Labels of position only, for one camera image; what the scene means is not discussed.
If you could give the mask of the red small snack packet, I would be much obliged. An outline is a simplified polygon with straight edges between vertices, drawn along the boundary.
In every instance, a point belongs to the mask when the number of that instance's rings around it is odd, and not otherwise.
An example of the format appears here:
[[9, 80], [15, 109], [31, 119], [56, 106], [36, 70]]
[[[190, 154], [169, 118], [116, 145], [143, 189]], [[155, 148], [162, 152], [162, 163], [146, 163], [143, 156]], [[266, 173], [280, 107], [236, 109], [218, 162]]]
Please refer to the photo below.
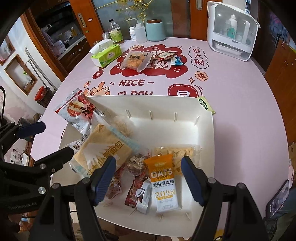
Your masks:
[[112, 177], [112, 180], [110, 182], [110, 185], [108, 187], [107, 193], [106, 193], [106, 197], [108, 199], [113, 199], [114, 197], [116, 197], [118, 194], [120, 194], [122, 192], [122, 183], [121, 183], [121, 179], [122, 176], [125, 172], [126, 169], [126, 164], [123, 164], [115, 173], [114, 176]]

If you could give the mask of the cracker pack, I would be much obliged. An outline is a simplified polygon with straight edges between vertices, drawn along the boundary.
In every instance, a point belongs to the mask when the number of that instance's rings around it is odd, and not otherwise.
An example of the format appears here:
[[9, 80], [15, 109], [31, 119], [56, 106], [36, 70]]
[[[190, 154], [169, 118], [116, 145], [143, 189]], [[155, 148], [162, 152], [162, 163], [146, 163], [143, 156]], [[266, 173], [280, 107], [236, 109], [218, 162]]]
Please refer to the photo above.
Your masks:
[[113, 111], [95, 110], [92, 115], [91, 129], [93, 130], [98, 124], [111, 126], [126, 137], [131, 137], [135, 129], [135, 124], [128, 117], [118, 115]]
[[156, 147], [152, 149], [153, 156], [173, 155], [174, 175], [182, 175], [181, 160], [188, 156], [196, 167], [200, 167], [200, 154], [202, 148], [199, 145]]

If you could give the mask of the large bread package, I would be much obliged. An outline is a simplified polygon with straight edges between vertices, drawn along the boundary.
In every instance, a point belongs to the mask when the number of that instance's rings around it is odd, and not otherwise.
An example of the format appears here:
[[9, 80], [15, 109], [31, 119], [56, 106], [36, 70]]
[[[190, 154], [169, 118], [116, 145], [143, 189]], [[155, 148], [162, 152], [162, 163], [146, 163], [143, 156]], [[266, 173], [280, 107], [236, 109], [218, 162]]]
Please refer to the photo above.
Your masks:
[[90, 177], [112, 156], [119, 169], [133, 154], [140, 150], [139, 144], [121, 134], [116, 128], [98, 124], [78, 140], [68, 145], [74, 150], [71, 168], [83, 177]]

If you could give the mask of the orange white oats bar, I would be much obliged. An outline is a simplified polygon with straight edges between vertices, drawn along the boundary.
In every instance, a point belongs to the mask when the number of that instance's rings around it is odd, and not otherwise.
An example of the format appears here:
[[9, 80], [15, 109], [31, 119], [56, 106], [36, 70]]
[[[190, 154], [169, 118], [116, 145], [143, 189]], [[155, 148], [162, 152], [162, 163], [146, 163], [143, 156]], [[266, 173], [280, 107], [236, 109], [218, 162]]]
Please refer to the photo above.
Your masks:
[[157, 213], [179, 209], [173, 155], [154, 156], [144, 160], [144, 163], [149, 171]]

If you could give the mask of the clear nut snack packet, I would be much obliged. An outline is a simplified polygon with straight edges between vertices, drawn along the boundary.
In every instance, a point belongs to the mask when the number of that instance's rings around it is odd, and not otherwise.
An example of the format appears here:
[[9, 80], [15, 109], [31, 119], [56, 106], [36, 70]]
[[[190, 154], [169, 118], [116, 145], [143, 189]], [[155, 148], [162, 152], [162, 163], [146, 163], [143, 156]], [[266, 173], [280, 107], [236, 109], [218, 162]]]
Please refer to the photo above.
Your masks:
[[143, 155], [141, 153], [137, 153], [130, 157], [126, 163], [129, 173], [134, 176], [144, 176], [147, 169], [144, 161], [150, 157], [150, 154]]

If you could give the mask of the red jujube snack bag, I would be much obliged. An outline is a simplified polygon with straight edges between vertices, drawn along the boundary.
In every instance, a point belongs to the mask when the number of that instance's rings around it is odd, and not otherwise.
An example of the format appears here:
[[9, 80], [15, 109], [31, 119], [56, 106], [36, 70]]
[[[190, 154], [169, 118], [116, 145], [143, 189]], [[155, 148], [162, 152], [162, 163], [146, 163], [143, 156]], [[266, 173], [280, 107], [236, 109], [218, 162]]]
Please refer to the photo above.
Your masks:
[[55, 113], [84, 135], [90, 129], [95, 109], [95, 105], [88, 100], [81, 89], [77, 88], [66, 98], [63, 104], [57, 107]]

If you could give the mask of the pink printed tablecloth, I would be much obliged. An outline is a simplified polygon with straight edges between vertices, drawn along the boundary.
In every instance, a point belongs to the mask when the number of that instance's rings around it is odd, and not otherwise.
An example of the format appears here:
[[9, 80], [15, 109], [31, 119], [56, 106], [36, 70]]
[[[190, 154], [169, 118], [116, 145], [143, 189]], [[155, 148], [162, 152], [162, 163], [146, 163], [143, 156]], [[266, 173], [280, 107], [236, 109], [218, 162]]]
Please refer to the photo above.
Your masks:
[[206, 41], [168, 38], [168, 48], [178, 47], [185, 57], [189, 49], [202, 49], [206, 56], [205, 81], [198, 80], [198, 67], [187, 61], [187, 72], [169, 78], [170, 69], [154, 64], [157, 76], [112, 75], [111, 67], [102, 74], [86, 56], [61, 83], [42, 117], [46, 130], [36, 135], [31, 155], [41, 159], [58, 150], [66, 121], [55, 113], [57, 106], [75, 89], [99, 94], [167, 95], [170, 86], [183, 87], [190, 95], [204, 96], [215, 110], [215, 178], [223, 184], [246, 184], [262, 215], [267, 202], [288, 178], [288, 145], [285, 125], [274, 95], [252, 61], [241, 61], [214, 52]]

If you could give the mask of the smartphone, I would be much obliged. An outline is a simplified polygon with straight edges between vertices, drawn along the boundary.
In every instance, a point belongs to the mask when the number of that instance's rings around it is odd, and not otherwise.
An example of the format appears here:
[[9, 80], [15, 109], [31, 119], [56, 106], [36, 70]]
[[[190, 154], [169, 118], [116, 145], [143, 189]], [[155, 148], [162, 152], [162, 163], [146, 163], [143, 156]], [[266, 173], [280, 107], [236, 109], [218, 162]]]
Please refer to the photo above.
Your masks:
[[278, 190], [278, 192], [271, 198], [265, 208], [266, 219], [271, 219], [277, 211], [282, 207], [290, 192], [289, 181], [285, 180], [284, 184]]

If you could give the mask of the white plastic tray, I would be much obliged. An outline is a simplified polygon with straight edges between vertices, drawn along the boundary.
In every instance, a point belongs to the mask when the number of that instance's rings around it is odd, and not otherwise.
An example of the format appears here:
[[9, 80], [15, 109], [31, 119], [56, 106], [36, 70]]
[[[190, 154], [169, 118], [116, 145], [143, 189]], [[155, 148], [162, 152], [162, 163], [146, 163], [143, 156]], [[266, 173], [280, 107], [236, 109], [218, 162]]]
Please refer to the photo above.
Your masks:
[[[213, 116], [196, 98], [157, 95], [95, 96], [92, 102], [98, 108], [108, 108], [129, 117], [135, 124], [132, 138], [148, 149], [156, 147], [195, 146], [199, 150], [194, 163], [209, 177], [214, 175]], [[190, 237], [203, 208], [194, 201], [185, 178], [175, 178], [180, 209], [156, 212], [151, 199], [146, 214], [125, 205], [132, 185], [132, 175], [122, 178], [121, 194], [105, 199], [95, 207], [97, 216], [115, 225], [138, 232], [167, 237]]]

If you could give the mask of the green small snack packet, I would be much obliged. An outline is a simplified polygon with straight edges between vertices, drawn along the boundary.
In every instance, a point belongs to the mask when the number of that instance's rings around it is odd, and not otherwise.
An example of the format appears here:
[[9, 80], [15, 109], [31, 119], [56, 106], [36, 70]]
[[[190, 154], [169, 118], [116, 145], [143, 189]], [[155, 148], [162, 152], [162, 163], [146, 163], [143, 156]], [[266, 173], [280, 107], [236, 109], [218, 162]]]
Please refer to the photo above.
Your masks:
[[212, 114], [216, 113], [204, 96], [198, 97], [198, 102], [205, 110], [210, 111]]

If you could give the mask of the blue white candy packet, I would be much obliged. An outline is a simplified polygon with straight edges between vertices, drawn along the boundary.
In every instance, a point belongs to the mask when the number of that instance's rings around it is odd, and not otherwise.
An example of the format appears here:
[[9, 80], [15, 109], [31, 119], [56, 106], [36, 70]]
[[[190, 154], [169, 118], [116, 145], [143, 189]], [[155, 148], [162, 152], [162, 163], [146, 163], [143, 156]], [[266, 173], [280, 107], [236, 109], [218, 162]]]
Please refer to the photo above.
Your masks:
[[175, 56], [175, 57], [171, 58], [171, 65], [181, 66], [181, 65], [184, 65], [184, 63], [183, 63], [180, 56]]

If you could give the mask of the yellow cake snack pack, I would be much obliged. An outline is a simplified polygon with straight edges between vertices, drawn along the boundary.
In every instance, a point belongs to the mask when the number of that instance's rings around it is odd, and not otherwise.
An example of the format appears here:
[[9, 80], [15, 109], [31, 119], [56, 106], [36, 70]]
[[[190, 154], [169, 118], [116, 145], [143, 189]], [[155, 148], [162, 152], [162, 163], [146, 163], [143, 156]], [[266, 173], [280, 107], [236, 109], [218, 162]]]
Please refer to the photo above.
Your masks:
[[132, 69], [137, 73], [142, 72], [153, 59], [151, 52], [131, 51], [121, 63], [121, 69]]

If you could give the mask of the green tissue pack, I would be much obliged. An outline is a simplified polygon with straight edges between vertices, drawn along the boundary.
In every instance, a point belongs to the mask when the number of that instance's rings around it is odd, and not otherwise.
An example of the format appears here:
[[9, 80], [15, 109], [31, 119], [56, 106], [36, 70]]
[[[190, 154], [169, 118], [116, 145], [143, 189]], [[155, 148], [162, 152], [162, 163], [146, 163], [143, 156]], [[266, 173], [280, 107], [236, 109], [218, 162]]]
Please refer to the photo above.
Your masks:
[[119, 44], [114, 44], [111, 39], [104, 39], [94, 45], [90, 51], [91, 60], [95, 66], [104, 68], [122, 55]]

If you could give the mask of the red white snack packet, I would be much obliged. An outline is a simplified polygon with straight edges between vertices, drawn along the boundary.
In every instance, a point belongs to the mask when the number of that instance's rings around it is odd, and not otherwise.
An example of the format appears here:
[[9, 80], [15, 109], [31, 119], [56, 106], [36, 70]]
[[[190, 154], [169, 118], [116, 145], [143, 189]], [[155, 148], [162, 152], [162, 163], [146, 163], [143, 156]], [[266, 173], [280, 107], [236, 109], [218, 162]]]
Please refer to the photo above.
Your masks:
[[169, 59], [175, 57], [176, 55], [177, 55], [177, 53], [175, 53], [175, 52], [163, 52], [163, 53], [160, 53], [160, 54], [154, 56], [154, 59], [158, 60], [158, 61], [166, 61], [166, 60], [169, 60]]

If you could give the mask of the small metal can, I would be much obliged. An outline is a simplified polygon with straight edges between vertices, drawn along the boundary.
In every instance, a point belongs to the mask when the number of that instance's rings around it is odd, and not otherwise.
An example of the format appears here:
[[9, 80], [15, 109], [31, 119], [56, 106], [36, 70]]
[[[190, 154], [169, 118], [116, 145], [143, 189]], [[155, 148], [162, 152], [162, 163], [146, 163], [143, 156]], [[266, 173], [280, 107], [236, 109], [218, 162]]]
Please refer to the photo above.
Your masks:
[[110, 36], [110, 34], [109, 34], [109, 32], [104, 32], [103, 34], [102, 34], [102, 39], [111, 39], [111, 36]]

